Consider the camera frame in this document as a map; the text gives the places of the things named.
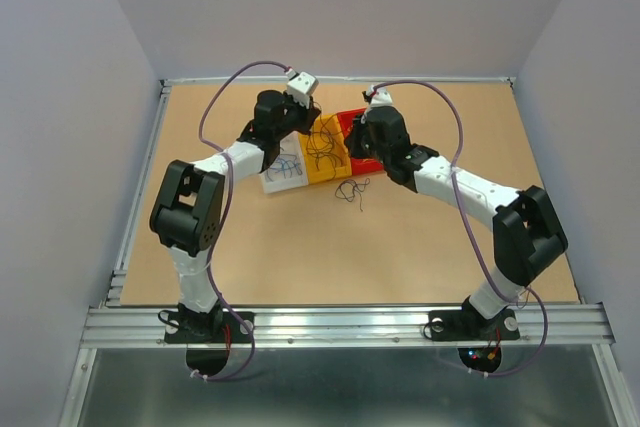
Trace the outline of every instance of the purple cable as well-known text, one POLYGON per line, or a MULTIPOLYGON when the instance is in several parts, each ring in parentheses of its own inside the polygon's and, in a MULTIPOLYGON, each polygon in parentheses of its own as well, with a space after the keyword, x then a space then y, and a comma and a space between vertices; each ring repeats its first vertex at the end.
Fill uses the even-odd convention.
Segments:
MULTIPOLYGON (((513 302, 513 299, 509 299, 502 292, 500 292, 500 290, 498 289, 498 286, 491 278, 491 273, 489 272, 489 268, 487 267, 487 264, 484 261, 484 257, 482 256, 482 252, 480 251, 480 247, 478 246, 478 241, 476 240, 476 237, 473 234, 473 230, 471 229, 471 224, 469 223, 469 219, 467 218, 467 211, 464 205, 464 199, 462 198, 462 194, 460 193, 460 187, 458 186, 458 179, 456 177, 456 170, 455 170, 456 165, 458 163, 458 158, 462 153, 462 147, 464 145, 464 132, 462 130, 462 119, 460 118, 460 114, 458 113, 458 110, 455 108, 455 106, 453 105, 453 102, 451 102, 449 97, 447 97, 447 95, 444 92, 442 92, 439 88, 437 88, 435 85, 430 84, 429 82, 422 82, 419 80, 393 80, 389 82, 382 82, 378 85, 375 85, 373 87, 373 90, 376 91, 383 87, 389 87, 391 85, 398 85, 398 84, 422 85, 423 87, 427 87, 428 89, 433 90, 436 94, 438 94, 442 98, 442 100, 444 100, 447 103, 447 105, 451 109, 451 112, 453 112, 453 116, 456 118, 456 124, 458 126, 458 148, 456 149, 456 153, 454 154, 453 159, 451 160, 451 184, 453 186, 453 194, 456 198, 456 204, 458 205, 460 217, 462 219, 462 223, 464 224, 464 230, 467 232, 467 236, 469 237, 469 241, 471 242, 473 251, 476 254, 476 258, 478 259, 480 268, 482 269, 482 272, 484 273, 484 276, 486 277, 487 282, 489 283, 493 291, 496 293, 498 297, 500 297, 505 302, 509 302, 509 303, 513 302)), ((527 368, 538 357, 540 352, 542 352, 542 349, 544 348, 545 343, 547 342, 547 334, 549 333, 549 317, 547 315, 547 309, 545 308, 544 303, 542 302, 542 299, 540 298, 540 296, 531 287, 526 287, 526 290, 529 291, 531 295, 535 297, 536 301, 540 305, 540 310, 542 311, 543 327, 542 327, 542 338, 540 339, 540 345, 538 345, 538 348, 533 353, 533 355, 528 360, 520 364, 518 367, 514 369, 505 370, 504 372, 488 374, 490 377, 506 377, 508 375, 521 372, 522 370, 527 368)))
MULTIPOLYGON (((227 220, 227 215, 229 214, 229 209, 231 208, 231 199, 233 198, 233 161, 229 156, 229 154, 223 151, 222 147, 204 138, 204 132, 203 132, 204 124, 205 124, 205 121, 207 120, 207 116, 209 115, 209 112, 211 111, 211 108, 213 107, 213 104, 216 103, 216 101, 218 100, 222 92, 224 92, 224 90, 229 86, 229 84, 233 82, 244 71, 258 65, 275 65, 276 67, 280 67, 285 72, 289 69, 289 67, 287 67, 286 65, 281 64, 280 62, 274 62, 273 60, 259 60, 257 62, 251 62, 250 64, 245 65, 240 70, 238 70, 235 74, 229 77, 227 81, 224 84, 222 84, 222 86, 218 89, 216 94, 211 99, 211 102, 209 102, 209 105, 205 109, 204 113, 202 114, 202 118, 200 119, 200 125, 198 126, 198 138, 200 139, 200 142, 202 142, 205 145, 208 145, 209 147, 213 147, 215 150, 220 152, 221 155, 227 161, 227 167, 228 167, 227 176, 228 176, 229 187, 227 190, 227 201, 224 206, 224 212, 222 213, 222 218, 220 219, 219 232, 222 232, 222 228, 224 227, 225 221, 227 220)), ((220 304, 222 305, 222 307, 227 309, 231 317, 233 317, 242 327, 244 327, 244 329, 247 331, 247 335, 249 335, 249 338, 251 339, 251 351, 249 352, 249 357, 247 357, 244 363, 240 367, 238 367, 237 370, 231 372, 230 374, 224 375, 222 377, 205 377, 200 373, 197 373, 197 372, 194 373, 195 376, 207 382, 218 382, 222 380, 229 380, 235 377, 249 365, 249 363, 251 362, 251 359, 253 359, 253 356, 256 352, 256 339, 253 336, 253 328, 249 328, 249 326, 244 321, 244 319, 240 317, 240 315, 233 309, 233 307, 231 307, 231 305, 222 296, 222 292, 220 292, 220 289, 218 289, 218 286, 216 285, 216 281, 213 278, 213 272, 211 271, 212 256, 213 256, 213 248, 209 249, 209 252, 207 253, 207 267, 206 267, 207 276, 209 277, 209 283, 211 284, 211 288, 213 289, 216 296, 218 297, 218 300, 220 301, 220 304)))

